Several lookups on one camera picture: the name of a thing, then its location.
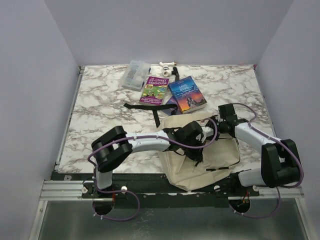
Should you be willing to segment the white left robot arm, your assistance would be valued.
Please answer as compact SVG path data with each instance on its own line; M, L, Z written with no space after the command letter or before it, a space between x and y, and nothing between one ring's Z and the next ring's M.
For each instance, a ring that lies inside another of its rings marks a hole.
M215 136L213 126L202 126L192 121L183 127L167 127L152 133L126 132L115 126L91 144L95 158L93 191L101 198L110 194L113 170L133 153L158 151L186 156L197 164L203 161L203 149L208 139Z

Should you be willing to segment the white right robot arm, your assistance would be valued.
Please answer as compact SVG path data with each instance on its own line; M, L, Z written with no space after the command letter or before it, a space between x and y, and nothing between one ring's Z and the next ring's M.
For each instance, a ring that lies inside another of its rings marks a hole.
M260 153L260 168L241 171L238 179L230 183L230 191L241 196L250 186L269 188L298 187L304 178L296 143L291 139L280 139L271 136L253 126L257 113L247 107L254 117L250 120L238 118L235 103L218 106L220 120L217 121L217 132L229 134L237 140L250 145Z

